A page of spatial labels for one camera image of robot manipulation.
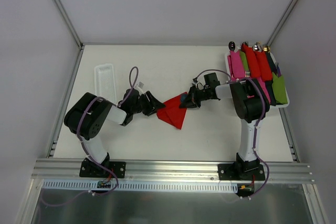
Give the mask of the red paper napkin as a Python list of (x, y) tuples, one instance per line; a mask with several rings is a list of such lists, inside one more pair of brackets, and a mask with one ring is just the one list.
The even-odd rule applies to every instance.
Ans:
[(167, 101), (163, 104), (164, 108), (157, 111), (157, 118), (163, 122), (166, 122), (178, 130), (182, 129), (183, 122), (186, 115), (186, 108), (180, 108), (181, 98), (186, 95), (186, 92), (181, 93)]

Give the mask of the blue plastic spoon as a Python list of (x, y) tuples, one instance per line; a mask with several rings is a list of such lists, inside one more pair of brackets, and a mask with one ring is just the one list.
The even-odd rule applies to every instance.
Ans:
[(186, 98), (187, 98), (187, 93), (181, 94), (180, 102), (183, 103)]

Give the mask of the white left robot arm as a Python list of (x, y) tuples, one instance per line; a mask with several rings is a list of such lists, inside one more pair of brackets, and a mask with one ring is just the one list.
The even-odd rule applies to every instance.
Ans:
[(110, 155), (103, 147), (100, 138), (101, 128), (106, 120), (127, 126), (135, 114), (150, 116), (163, 108), (165, 105), (149, 91), (141, 93), (136, 89), (127, 89), (123, 100), (118, 104), (92, 93), (85, 93), (64, 118), (64, 125), (78, 137), (86, 154), (81, 163), (79, 176), (124, 178), (126, 163), (110, 160)]

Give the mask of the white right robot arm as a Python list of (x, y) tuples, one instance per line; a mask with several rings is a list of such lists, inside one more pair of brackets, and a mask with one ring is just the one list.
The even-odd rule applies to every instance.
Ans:
[(270, 109), (268, 99), (257, 79), (244, 77), (242, 80), (229, 81), (221, 84), (216, 73), (204, 76), (205, 85), (199, 88), (197, 79), (188, 93), (181, 98), (181, 109), (201, 107), (206, 100), (221, 100), (231, 98), (235, 112), (241, 119), (240, 147), (236, 160), (232, 164), (218, 164), (220, 180), (256, 180), (264, 181), (264, 161), (257, 153), (259, 129), (266, 113)]

